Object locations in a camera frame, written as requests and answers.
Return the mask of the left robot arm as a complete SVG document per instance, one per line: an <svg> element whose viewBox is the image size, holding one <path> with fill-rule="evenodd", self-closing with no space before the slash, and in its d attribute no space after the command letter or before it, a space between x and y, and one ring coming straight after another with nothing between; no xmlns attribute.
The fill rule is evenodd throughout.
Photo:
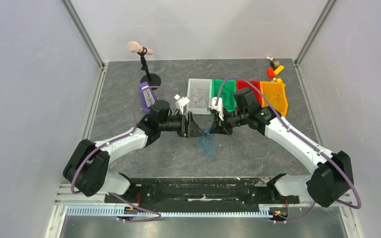
<svg viewBox="0 0 381 238"><path fill-rule="evenodd" d="M179 137L206 137L194 121L192 113L171 114L167 101L157 100L136 128L103 141L79 142L63 170L63 177L87 197L98 192L115 193L123 202L134 200L136 190L131 180L121 172L110 173L109 165L116 159L148 147L164 131L176 132Z"/></svg>

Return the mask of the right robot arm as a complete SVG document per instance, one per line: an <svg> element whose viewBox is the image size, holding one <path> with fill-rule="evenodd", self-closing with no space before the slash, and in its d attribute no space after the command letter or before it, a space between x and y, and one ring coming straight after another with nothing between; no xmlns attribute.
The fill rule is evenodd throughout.
<svg viewBox="0 0 381 238"><path fill-rule="evenodd" d="M334 153L320 146L293 127L274 108L261 107L253 90L243 88L234 93L237 110L229 113L223 99L213 97L209 109L215 114L212 134L231 135L233 128L249 128L277 142L309 171L307 176L279 174L268 182L267 197L280 202L286 196L309 196L322 207L340 202L354 185L351 159L343 151Z"/></svg>

